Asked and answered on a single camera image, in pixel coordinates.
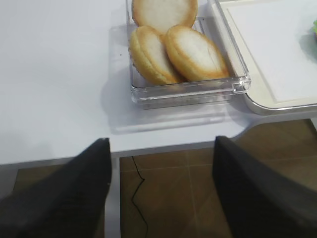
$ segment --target white countertop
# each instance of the white countertop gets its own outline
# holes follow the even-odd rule
[[[114,156],[211,145],[282,120],[230,104],[131,102],[124,0],[0,1],[0,164],[69,158],[100,137]]]

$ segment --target green object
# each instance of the green object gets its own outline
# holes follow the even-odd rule
[[[317,20],[314,21],[314,27],[313,27],[315,33],[317,34]]]

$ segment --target black cable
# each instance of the black cable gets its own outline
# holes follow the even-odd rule
[[[141,179],[142,181],[139,183],[137,189],[134,191],[134,194],[133,194],[133,196],[132,196],[131,201],[132,201],[132,204],[134,205],[134,207],[138,210],[138,212],[139,212],[139,214],[140,214],[140,216],[141,216],[143,222],[144,222],[145,225],[146,225],[146,231],[145,231],[145,238],[146,238],[146,237],[148,236],[149,226],[148,226],[148,223],[147,223],[147,221],[145,220],[145,218],[144,218],[142,212],[140,211],[139,207],[138,207],[138,206],[135,204],[135,202],[134,202],[134,197],[135,197],[135,195],[137,194],[139,188],[141,187],[141,185],[143,184],[143,182],[144,182],[145,179],[141,176],[141,174],[140,174],[140,172],[139,172],[139,169],[138,169],[138,167],[137,167],[137,164],[136,164],[135,161],[134,161],[134,157],[133,157],[133,156],[132,156],[132,160],[133,160],[133,163],[134,163],[135,168],[136,168],[136,170],[137,170],[137,173],[138,173],[138,175],[139,175],[139,177],[140,177],[140,179]]]

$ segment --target plastic tray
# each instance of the plastic tray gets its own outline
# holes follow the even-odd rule
[[[137,27],[132,19],[132,0],[127,0],[128,36]],[[198,103],[222,102],[234,94],[245,93],[250,87],[248,69],[241,57],[218,0],[199,1],[199,11],[193,26],[209,37],[221,51],[230,78],[210,79],[153,86],[145,80],[130,60],[132,101],[143,109],[181,106]]]

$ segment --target white paper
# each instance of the white paper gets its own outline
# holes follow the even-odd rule
[[[255,0],[229,12],[276,101],[317,97],[317,0]]]

